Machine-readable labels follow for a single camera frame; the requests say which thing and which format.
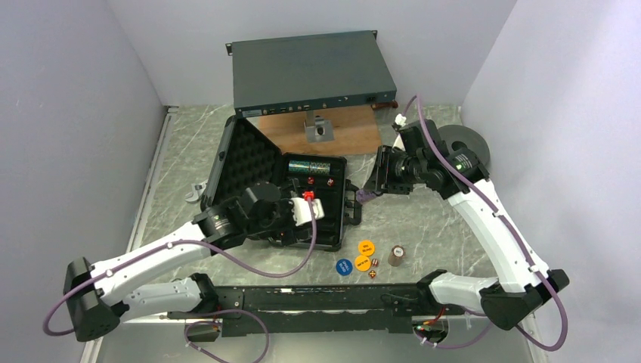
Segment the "black poker set case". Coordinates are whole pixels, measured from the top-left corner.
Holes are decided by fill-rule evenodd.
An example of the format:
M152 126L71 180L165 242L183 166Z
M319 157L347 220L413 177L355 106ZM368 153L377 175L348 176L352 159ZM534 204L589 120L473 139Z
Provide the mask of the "black poker set case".
M285 153L250 121L230 116L200 198L200 222L211 228L218 216L233 228L223 248L247 237L335 252L345 228L361 223L346 170L344 157Z

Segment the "brown poker chip stack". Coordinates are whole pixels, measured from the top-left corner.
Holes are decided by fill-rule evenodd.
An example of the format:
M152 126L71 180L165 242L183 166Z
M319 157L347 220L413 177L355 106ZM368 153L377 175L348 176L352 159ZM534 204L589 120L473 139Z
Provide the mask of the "brown poker chip stack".
M405 249L402 246L393 246L388 257L388 264L390 264L390 266L392 267L400 266L404 261L405 255Z

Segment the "purple poker chip stack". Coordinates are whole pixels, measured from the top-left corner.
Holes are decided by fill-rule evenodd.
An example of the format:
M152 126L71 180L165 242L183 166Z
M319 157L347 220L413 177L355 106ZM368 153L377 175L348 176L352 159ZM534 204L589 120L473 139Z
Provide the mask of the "purple poker chip stack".
M356 196L356 201L365 204L371 200L374 200L378 197L378 195L372 191L365 191L363 189L359 189L355 193Z

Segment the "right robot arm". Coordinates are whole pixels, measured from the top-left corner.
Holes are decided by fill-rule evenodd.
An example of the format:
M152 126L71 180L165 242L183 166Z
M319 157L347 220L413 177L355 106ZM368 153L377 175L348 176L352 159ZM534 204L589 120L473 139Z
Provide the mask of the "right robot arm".
M434 314L444 305L480 312L498 328L510 330L569 284L561 269L551 269L511 225L483 158L484 140L452 141L447 126L430 119L393 125L398 137L379 147L364 190L408 195L423 184L438 193L462 217L483 247L496 272L493 278L470 278L434 271L417 286L416 303Z

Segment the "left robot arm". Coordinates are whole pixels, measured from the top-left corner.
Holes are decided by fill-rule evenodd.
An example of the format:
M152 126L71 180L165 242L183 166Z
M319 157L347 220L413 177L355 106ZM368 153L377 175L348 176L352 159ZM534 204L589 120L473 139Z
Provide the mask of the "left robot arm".
M73 260L64 281L63 300L72 322L70 333L88 342L113 331L120 323L158 312L210 316L218 295L205 274L175 283L152 284L158 276L190 262L221 255L244 269L270 278L286 273L260 271L227 251L248 237L283 232L307 223L317 231L324 217L322 203L311 192L284 197L270 183L258 183L240 195L206 207L171 234L112 259Z

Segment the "wooden board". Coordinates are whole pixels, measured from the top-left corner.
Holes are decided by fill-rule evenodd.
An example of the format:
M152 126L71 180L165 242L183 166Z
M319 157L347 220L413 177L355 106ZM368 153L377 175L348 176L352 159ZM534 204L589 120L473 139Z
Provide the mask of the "wooden board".
M370 154L382 144L369 106L262 116L258 128L284 153Z

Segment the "green poker chip stack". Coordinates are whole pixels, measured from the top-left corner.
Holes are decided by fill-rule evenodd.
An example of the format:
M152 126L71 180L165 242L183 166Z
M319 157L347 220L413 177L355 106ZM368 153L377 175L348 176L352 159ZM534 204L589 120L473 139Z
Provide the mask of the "green poker chip stack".
M290 160L287 165L287 171L292 173L307 174L310 172L311 163L304 160Z

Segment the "orange big blind button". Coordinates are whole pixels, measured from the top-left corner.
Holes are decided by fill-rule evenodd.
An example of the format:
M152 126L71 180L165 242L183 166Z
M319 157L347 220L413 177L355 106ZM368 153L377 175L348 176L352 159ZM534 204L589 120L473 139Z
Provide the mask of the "orange big blind button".
M358 244L358 252L362 256L372 256L376 252L376 247L371 240L362 240Z

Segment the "yellow big blind button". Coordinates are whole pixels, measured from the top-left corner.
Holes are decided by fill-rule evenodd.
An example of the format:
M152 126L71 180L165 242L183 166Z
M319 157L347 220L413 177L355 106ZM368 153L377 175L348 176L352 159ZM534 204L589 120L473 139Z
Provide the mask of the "yellow big blind button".
M354 267L358 271L368 271L372 266L372 261L369 256L359 255L354 260Z

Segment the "blue small blind button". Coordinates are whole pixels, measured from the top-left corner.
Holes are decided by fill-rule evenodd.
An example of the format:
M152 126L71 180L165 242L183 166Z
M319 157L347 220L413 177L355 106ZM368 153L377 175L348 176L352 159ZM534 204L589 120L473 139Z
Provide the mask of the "blue small blind button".
M354 267L349 259L340 259L336 262L335 270L341 276L348 276L353 272Z

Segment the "silver metal stand bracket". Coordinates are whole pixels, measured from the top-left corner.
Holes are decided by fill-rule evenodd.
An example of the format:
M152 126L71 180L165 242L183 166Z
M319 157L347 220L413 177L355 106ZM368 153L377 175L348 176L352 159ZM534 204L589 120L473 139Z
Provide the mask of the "silver metal stand bracket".
M334 141L333 124L329 119L309 110L305 115L305 134L309 143Z

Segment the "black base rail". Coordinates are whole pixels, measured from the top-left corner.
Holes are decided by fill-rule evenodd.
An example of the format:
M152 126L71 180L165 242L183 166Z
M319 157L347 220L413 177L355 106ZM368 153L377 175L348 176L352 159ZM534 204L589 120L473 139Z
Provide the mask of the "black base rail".
M244 337L268 330L320 333L384 330L409 334L423 319L460 316L415 284L339 284L290 287L216 287L223 337Z

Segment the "grey rack network switch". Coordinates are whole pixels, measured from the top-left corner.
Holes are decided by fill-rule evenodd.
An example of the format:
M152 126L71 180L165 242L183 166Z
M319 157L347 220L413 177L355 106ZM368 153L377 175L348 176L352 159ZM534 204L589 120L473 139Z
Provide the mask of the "grey rack network switch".
M238 117L384 104L397 86L375 30L232 42Z

